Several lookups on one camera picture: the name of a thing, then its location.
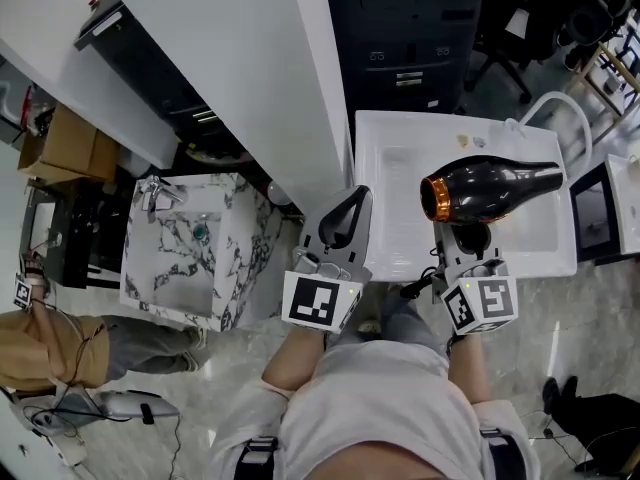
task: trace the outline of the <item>black hair dryer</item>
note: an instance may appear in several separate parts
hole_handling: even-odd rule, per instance
[[[420,200],[429,220],[487,224],[529,199],[559,189],[562,182],[562,170],[555,162],[469,156],[424,178]]]

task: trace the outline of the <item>marble countertop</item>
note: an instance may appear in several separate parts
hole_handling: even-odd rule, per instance
[[[159,198],[154,223],[132,204],[120,301],[213,331],[279,314],[295,226],[238,174],[165,180],[188,199],[162,210]]]

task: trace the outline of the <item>strap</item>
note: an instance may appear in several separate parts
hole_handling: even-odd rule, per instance
[[[38,274],[42,277],[44,277],[44,272],[41,268],[33,268],[33,267],[25,267],[24,268],[24,273],[25,274]]]
[[[247,441],[238,459],[234,480],[272,480],[278,449],[276,437],[261,436]]]
[[[36,277],[25,277],[24,282],[31,286],[47,286],[47,281],[45,279],[38,279]]]
[[[480,430],[480,434],[489,444],[496,480],[527,480],[524,458],[513,437],[503,434],[497,428]]]

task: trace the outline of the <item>cardboard box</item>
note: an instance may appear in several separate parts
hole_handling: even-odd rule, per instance
[[[48,183],[88,177],[113,181],[120,145],[58,104],[46,138],[26,133],[18,170]]]

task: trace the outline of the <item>khaki shirt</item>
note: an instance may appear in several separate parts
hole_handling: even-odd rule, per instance
[[[88,388],[104,384],[109,362],[109,339],[104,328],[84,347],[76,372],[80,344],[104,325],[102,319],[65,316],[57,311],[50,311],[50,315],[66,366],[60,380]],[[40,339],[35,318],[23,311],[0,314],[0,386],[43,391],[52,387],[50,377],[49,351]]]

